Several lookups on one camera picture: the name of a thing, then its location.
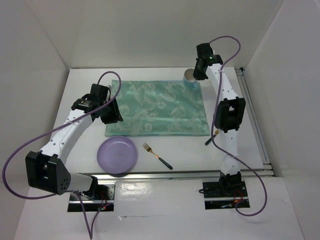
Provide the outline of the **green patterned cloth napkin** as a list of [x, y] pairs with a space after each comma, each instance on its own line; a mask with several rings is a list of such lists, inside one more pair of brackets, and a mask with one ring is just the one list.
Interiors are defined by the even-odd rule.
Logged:
[[208, 136], [210, 128], [199, 83], [181, 80], [112, 80], [122, 121], [108, 124], [106, 137]]

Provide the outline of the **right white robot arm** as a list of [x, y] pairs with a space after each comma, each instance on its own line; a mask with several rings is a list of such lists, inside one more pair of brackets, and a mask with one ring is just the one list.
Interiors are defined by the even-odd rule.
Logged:
[[193, 71], [196, 80], [210, 80], [217, 94], [217, 108], [214, 110], [213, 125], [219, 131], [220, 145], [225, 153], [220, 177], [213, 193], [230, 197], [242, 182], [238, 157], [237, 136], [243, 121], [246, 101], [239, 97], [223, 69], [223, 60], [215, 55], [209, 43], [196, 46], [197, 58]]

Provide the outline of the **blue mug white inside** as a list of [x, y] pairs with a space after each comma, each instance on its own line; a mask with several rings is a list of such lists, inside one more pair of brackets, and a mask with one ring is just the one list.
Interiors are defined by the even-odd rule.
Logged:
[[183, 74], [184, 85], [191, 90], [195, 90], [199, 87], [198, 81], [194, 78], [194, 69], [188, 68]]

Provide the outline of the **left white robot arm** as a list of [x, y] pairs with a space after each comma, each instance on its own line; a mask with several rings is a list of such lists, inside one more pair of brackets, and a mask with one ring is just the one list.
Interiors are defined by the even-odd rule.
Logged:
[[85, 130], [96, 120], [104, 124], [121, 122], [116, 99], [111, 99], [107, 86], [92, 84], [89, 93], [77, 99], [65, 121], [52, 139], [38, 152], [29, 152], [25, 158], [27, 181], [30, 187], [62, 195], [79, 192], [92, 200], [99, 193], [98, 179], [84, 173], [70, 173], [67, 158]]

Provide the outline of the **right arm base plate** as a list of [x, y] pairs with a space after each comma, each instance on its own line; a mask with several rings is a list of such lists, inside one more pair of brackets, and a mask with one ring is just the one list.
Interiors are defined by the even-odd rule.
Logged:
[[218, 182], [203, 182], [202, 189], [199, 190], [205, 198], [246, 198], [248, 192], [244, 181], [239, 186], [222, 188]]

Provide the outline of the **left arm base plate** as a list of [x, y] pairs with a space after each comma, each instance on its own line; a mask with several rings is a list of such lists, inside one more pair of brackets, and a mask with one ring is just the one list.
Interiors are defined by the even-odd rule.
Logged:
[[115, 199], [116, 183], [107, 182], [99, 183], [95, 190], [91, 193], [89, 191], [79, 191], [78, 195], [85, 206], [98, 205], [103, 206], [113, 204]]

